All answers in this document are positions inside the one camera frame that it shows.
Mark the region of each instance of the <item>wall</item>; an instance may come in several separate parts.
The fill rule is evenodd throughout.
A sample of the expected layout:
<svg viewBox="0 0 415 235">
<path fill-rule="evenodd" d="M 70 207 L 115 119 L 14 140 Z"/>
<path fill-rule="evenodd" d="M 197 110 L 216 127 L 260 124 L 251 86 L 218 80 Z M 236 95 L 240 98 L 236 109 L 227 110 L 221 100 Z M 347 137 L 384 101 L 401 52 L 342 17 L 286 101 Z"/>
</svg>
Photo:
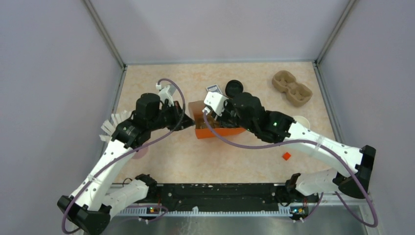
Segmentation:
<svg viewBox="0 0 415 235">
<path fill-rule="evenodd" d="M 92 0 L 127 64 L 314 60 L 348 0 Z"/>
<path fill-rule="evenodd" d="M 1 234 L 61 234 L 121 70 L 80 0 L 0 5 Z"/>
<path fill-rule="evenodd" d="M 360 1 L 322 64 L 347 144 L 377 148 L 370 191 L 385 234 L 412 234 L 415 1 Z"/>
</svg>

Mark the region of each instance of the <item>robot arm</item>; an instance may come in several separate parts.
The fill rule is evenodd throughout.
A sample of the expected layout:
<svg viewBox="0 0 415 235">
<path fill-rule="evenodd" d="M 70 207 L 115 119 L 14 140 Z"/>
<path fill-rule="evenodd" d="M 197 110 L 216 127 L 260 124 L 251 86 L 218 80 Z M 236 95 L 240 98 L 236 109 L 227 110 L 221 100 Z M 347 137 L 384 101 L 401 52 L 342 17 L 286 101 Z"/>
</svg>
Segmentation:
<svg viewBox="0 0 415 235">
<path fill-rule="evenodd" d="M 70 196 L 62 196 L 59 199 L 58 207 L 65 212 L 75 195 L 83 190 L 69 209 L 68 219 L 72 223 L 89 234 L 101 234 L 116 214 L 145 198 L 156 187 L 155 180 L 142 174 L 126 187 L 106 195 L 121 168 L 135 152 L 103 169 L 115 158 L 142 146 L 150 139 L 152 131 L 163 128 L 173 130 L 176 127 L 183 110 L 178 102 L 172 99 L 174 91 L 175 89 L 168 85 L 163 89 L 160 87 L 158 95 L 151 93 L 141 95 L 136 102 L 136 110 L 127 120 L 116 126 L 105 152 L 83 183 Z M 193 120 L 184 115 L 178 130 L 193 124 Z"/>
<path fill-rule="evenodd" d="M 323 161 L 332 169 L 312 174 L 294 174 L 286 182 L 288 190 L 295 189 L 304 196 L 340 190 L 348 196 L 364 198 L 345 167 L 320 146 L 337 153 L 358 178 L 366 192 L 376 154 L 373 147 L 366 145 L 360 149 L 326 138 L 305 128 L 288 115 L 266 111 L 260 100 L 250 93 L 241 93 L 233 99 L 228 99 L 219 93 L 209 92 L 204 103 L 206 105 L 204 112 L 213 111 L 212 115 L 223 126 L 243 127 L 264 142 L 278 143 L 303 139 L 318 143 L 317 146 L 304 142 L 287 146 Z"/>
</svg>

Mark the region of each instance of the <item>open cardboard box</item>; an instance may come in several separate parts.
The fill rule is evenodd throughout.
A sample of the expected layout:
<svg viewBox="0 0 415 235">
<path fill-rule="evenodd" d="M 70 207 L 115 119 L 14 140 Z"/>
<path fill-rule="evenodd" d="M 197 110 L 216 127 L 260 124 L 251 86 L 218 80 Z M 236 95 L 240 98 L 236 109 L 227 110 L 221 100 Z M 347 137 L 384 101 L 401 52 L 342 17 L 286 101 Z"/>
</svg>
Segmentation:
<svg viewBox="0 0 415 235">
<path fill-rule="evenodd" d="M 203 100 L 190 102 L 188 105 L 190 117 L 195 120 L 195 133 L 198 139 L 212 138 L 215 135 L 208 129 L 203 120 L 202 110 L 205 108 Z M 211 115 L 207 117 L 209 124 L 221 136 L 237 135 L 245 131 L 244 128 L 224 128 L 219 127 L 219 123 L 215 121 Z"/>
</svg>

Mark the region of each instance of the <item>black plastic cup lid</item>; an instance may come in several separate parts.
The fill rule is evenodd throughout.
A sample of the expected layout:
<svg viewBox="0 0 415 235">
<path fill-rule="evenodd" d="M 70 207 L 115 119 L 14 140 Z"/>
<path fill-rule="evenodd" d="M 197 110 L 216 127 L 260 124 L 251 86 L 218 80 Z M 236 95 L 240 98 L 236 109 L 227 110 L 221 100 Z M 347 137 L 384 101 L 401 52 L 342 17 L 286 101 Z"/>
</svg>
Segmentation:
<svg viewBox="0 0 415 235">
<path fill-rule="evenodd" d="M 244 86 L 238 80 L 231 80 L 226 84 L 225 94 L 229 98 L 234 98 L 235 95 L 240 94 L 244 91 Z"/>
</svg>

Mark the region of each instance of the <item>orange box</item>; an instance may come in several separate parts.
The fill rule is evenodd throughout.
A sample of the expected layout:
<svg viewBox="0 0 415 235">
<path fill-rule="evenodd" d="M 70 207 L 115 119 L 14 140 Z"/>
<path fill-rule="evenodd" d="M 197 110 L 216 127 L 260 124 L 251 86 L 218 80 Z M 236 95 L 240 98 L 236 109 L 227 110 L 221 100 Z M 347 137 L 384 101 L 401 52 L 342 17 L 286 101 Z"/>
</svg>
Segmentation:
<svg viewBox="0 0 415 235">
<path fill-rule="evenodd" d="M 190 117 L 195 120 L 195 133 L 198 139 L 206 139 L 216 137 L 206 126 L 205 121 L 203 120 L 203 113 L 202 110 L 205 108 L 205 104 L 203 100 L 190 102 L 188 105 Z M 215 125 L 219 125 L 212 117 L 208 116 L 209 123 L 213 129 L 221 136 L 232 136 L 241 134 L 245 131 L 244 128 L 223 128 L 223 127 L 215 127 Z"/>
</svg>

